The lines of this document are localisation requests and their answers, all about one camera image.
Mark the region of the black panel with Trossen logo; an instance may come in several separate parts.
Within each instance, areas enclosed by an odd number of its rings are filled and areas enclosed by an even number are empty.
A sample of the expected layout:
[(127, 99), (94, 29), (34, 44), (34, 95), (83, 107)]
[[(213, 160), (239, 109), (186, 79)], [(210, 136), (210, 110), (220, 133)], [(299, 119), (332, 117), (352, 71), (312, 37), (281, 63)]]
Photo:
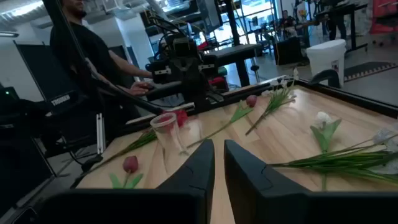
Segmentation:
[(48, 45), (18, 42), (14, 45), (26, 67), (21, 79), (13, 84), (19, 97), (45, 103), (53, 110), (86, 103), (87, 97), (70, 79)]

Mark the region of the black standing desk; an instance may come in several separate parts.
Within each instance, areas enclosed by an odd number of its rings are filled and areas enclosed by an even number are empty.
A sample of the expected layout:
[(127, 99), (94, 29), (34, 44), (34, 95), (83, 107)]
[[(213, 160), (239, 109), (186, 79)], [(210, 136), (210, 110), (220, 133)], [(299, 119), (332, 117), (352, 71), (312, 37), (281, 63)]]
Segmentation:
[(351, 31), (351, 48), (347, 50), (347, 53), (364, 48), (364, 51), (368, 51), (368, 44), (356, 44), (356, 23), (354, 13), (360, 9), (366, 9), (368, 3), (347, 3), (340, 6), (336, 6), (334, 9), (323, 10), (316, 13), (315, 20), (320, 21), (326, 18), (326, 15), (350, 15), (350, 31)]

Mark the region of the person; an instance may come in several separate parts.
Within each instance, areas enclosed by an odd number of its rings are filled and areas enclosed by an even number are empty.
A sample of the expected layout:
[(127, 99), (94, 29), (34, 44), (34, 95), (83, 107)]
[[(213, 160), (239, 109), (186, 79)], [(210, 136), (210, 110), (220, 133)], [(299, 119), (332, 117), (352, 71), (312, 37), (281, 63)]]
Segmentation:
[(145, 81), (123, 83), (123, 77), (152, 78), (108, 48), (105, 41), (83, 25), (84, 0), (46, 0), (53, 20), (50, 46), (62, 68), (87, 98), (91, 108), (104, 116), (108, 135), (116, 134), (139, 116), (131, 101), (153, 86)]
[(279, 20), (277, 28), (283, 33), (284, 38), (297, 37), (296, 21), (289, 15), (287, 10), (282, 11), (282, 18)]

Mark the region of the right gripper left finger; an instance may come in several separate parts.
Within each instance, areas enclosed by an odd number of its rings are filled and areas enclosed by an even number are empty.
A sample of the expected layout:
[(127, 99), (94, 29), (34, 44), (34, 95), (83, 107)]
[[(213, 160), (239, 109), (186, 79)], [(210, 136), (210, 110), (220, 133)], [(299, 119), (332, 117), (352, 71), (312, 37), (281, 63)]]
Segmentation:
[(207, 139), (157, 187), (159, 224), (210, 224), (214, 184), (215, 148)]

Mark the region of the red flower spray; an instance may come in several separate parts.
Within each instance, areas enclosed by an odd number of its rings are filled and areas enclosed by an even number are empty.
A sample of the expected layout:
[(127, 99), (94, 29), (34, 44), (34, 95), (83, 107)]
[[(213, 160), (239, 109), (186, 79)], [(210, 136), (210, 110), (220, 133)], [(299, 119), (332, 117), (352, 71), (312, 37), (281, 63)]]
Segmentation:
[[(171, 111), (171, 113), (173, 113), (177, 117), (177, 124), (179, 127), (183, 126), (188, 118), (188, 115), (185, 110), (175, 110), (175, 111)], [(156, 139), (157, 139), (157, 136), (156, 136), (153, 128), (145, 130), (138, 139), (136, 139), (134, 142), (132, 142), (130, 145), (128, 145), (125, 149), (123, 149), (122, 151), (119, 151), (115, 155), (104, 160), (102, 163), (100, 163), (96, 167), (90, 169), (89, 171), (82, 173), (82, 175), (80, 177), (84, 177), (84, 176), (94, 172), (95, 170), (99, 169), (100, 167), (105, 166), (106, 164), (110, 163), (111, 161), (113, 161), (113, 160), (135, 150), (135, 149), (145, 146), (146, 144), (149, 144), (152, 141), (155, 141)]]

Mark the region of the person's hand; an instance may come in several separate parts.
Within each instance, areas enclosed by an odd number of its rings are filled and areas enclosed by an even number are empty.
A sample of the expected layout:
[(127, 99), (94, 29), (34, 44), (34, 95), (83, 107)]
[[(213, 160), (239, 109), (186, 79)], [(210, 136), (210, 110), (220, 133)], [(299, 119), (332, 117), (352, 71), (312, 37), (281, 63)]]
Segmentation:
[(135, 82), (129, 89), (129, 93), (134, 96), (145, 95), (148, 91), (153, 89), (153, 85), (147, 82)]

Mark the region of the white tulip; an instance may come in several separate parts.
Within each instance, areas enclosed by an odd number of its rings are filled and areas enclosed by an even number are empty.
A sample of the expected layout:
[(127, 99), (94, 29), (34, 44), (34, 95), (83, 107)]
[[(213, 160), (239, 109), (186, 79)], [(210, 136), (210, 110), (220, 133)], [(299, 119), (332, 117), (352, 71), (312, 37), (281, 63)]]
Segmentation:
[(318, 112), (315, 124), (310, 129), (318, 142), (322, 154), (326, 154), (335, 131), (341, 124), (341, 119), (332, 120), (325, 112)]

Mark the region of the black yellow-striped floor mat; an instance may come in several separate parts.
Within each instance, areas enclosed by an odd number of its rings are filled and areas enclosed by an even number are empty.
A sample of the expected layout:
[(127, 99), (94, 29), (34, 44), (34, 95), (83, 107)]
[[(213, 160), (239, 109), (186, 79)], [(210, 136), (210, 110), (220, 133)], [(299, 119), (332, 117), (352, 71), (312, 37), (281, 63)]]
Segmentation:
[(366, 62), (344, 70), (344, 82), (350, 82), (380, 72), (398, 68), (395, 62)]

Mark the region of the silver aluminium extrusion bar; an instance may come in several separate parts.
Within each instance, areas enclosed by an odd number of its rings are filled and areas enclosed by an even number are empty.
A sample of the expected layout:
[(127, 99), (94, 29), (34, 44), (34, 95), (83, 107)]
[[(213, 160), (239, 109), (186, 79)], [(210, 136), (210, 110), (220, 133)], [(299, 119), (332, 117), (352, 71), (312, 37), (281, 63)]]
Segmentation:
[(104, 118), (101, 113), (96, 115), (96, 145), (97, 145), (97, 154), (104, 153), (106, 149), (106, 137), (105, 137), (105, 128), (104, 128)]

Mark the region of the white trash bin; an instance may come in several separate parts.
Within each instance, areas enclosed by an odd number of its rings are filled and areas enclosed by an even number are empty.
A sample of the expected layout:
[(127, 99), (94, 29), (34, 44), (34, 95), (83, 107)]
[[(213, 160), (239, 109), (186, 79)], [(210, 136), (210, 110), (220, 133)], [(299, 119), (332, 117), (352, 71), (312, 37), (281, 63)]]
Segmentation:
[(338, 74), (340, 87), (344, 85), (346, 41), (330, 40), (306, 49), (310, 61), (312, 77), (324, 70), (334, 70)]

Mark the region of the black box on floor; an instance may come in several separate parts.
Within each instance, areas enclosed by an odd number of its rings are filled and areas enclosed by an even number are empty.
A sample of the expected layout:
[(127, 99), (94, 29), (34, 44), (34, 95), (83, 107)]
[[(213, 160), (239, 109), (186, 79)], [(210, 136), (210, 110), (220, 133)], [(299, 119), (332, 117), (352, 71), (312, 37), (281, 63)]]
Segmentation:
[(300, 39), (291, 37), (273, 45), (274, 57), (277, 65), (298, 63), (303, 59)]

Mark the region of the black diagonal frame pole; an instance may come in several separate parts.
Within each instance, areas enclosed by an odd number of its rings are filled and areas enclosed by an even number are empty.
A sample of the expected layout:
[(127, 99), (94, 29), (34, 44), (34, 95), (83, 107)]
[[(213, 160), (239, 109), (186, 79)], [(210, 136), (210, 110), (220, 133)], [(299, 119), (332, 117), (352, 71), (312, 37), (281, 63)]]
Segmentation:
[(163, 109), (140, 100), (140, 96), (129, 93), (122, 76), (150, 78), (147, 70), (137, 68), (108, 49), (105, 41), (83, 25), (86, 16), (84, 0), (43, 0), (53, 22), (50, 46), (68, 72), (70, 78), (95, 102), (104, 95), (118, 101), (131, 101), (156, 115)]

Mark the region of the clear glass vase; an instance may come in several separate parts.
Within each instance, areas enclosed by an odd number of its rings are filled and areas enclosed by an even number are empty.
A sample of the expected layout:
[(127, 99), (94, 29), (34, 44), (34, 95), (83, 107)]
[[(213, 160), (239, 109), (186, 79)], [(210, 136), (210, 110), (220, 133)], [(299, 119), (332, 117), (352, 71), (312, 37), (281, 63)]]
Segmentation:
[(179, 135), (177, 115), (173, 112), (156, 116), (150, 121), (160, 145), (164, 149), (164, 156), (188, 154)]

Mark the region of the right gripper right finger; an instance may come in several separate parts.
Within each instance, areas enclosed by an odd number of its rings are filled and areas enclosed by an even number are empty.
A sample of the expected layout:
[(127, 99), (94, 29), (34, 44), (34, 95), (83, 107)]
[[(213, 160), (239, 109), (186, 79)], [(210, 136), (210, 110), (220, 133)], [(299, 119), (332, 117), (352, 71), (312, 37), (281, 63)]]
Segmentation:
[(304, 224), (308, 189), (233, 140), (224, 142), (224, 172), (236, 224)]

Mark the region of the white flower spray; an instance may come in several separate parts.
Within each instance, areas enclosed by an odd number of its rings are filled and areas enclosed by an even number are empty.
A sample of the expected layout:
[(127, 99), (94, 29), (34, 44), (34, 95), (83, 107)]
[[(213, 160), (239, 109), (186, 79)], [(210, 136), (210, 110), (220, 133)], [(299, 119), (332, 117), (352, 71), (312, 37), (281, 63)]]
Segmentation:
[(371, 139), (337, 151), (330, 150), (331, 140), (340, 121), (311, 126), (321, 153), (272, 167), (310, 170), (322, 174), (326, 185), (328, 174), (347, 175), (398, 185), (398, 123), (394, 130), (380, 129)]
[(295, 81), (297, 81), (298, 79), (299, 71), (297, 70), (297, 68), (294, 68), (291, 75), (287, 75), (284, 78), (281, 78), (280, 81), (275, 79), (270, 82), (272, 90), (267, 90), (264, 92), (264, 96), (270, 97), (267, 108), (265, 109), (263, 114), (260, 115), (257, 121), (248, 129), (245, 135), (248, 135), (254, 129), (256, 129), (263, 119), (265, 119), (273, 112), (277, 111), (282, 105), (293, 102), (295, 100), (296, 96), (291, 95), (290, 92), (295, 84)]

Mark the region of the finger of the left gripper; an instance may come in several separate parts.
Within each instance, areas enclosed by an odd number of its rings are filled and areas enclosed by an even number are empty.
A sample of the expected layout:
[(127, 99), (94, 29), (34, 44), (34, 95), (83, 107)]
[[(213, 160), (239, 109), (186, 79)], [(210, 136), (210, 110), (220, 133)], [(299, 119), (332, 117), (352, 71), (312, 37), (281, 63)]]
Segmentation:
[(199, 79), (198, 60), (196, 58), (187, 59), (187, 75), (189, 82), (196, 82)]
[(186, 73), (186, 60), (185, 59), (176, 59), (174, 61), (175, 73), (178, 80), (182, 81), (185, 73)]

